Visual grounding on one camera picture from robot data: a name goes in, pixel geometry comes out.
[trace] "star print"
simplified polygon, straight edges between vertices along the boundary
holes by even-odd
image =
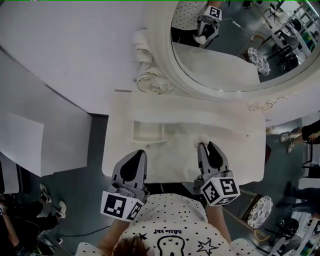
[[[198,252],[206,252],[206,254],[210,255],[211,250],[218,248],[218,247],[214,247],[211,245],[211,239],[209,239],[209,241],[206,243],[200,242],[200,241],[198,241],[198,243],[200,244],[201,248],[196,251],[197,253]]]
[[[147,234],[147,233],[145,233],[145,234],[140,234],[140,233],[139,233],[140,239],[141,239],[141,240],[146,240],[146,239],[148,239],[148,238],[146,238],[146,234]]]

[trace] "white polka dot shirt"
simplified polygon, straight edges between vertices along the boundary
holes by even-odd
[[[245,239],[228,244],[207,221],[200,202],[177,194],[150,195],[120,239],[138,236],[148,256],[261,256]],[[99,256],[88,243],[76,256]]]
[[[173,28],[179,30],[196,30],[197,19],[206,8],[208,1],[179,1],[173,14]]]

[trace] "brown hair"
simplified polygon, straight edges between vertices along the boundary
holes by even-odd
[[[113,256],[147,256],[147,249],[138,236],[124,238],[114,247]]]

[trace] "shoe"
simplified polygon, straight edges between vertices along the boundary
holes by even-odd
[[[64,201],[59,202],[59,207],[55,211],[55,215],[58,215],[60,219],[64,219],[66,217],[67,205]]]
[[[40,183],[40,190],[41,190],[40,197],[41,197],[46,203],[48,203],[48,204],[51,203],[51,202],[52,202],[51,196],[49,195],[46,186],[43,185],[42,183]]]
[[[291,197],[292,196],[292,183],[291,181],[289,181],[286,186],[285,186],[285,190],[284,190],[284,195],[286,197]]]
[[[294,138],[290,138],[289,139],[289,145],[288,145],[288,153],[290,154],[290,152],[293,150],[293,148],[294,148],[294,146],[296,145],[295,143],[294,143]]]
[[[286,142],[289,140],[290,136],[288,132],[283,132],[280,134],[280,142]]]

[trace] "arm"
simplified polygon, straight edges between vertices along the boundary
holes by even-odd
[[[208,223],[220,231],[223,238],[231,243],[231,237],[224,218],[222,206],[207,206],[205,209]]]
[[[121,234],[129,227],[130,222],[115,219],[108,229],[108,233],[100,241],[98,248],[104,255],[111,256]]]
[[[208,1],[208,6],[219,8],[222,1]]]
[[[2,206],[2,216],[3,216],[3,220],[6,226],[6,229],[8,230],[8,237],[9,240],[11,242],[11,244],[13,245],[13,247],[16,247],[19,244],[19,238],[16,234],[15,228],[11,223],[10,218],[7,216],[7,208],[5,205],[1,204]]]

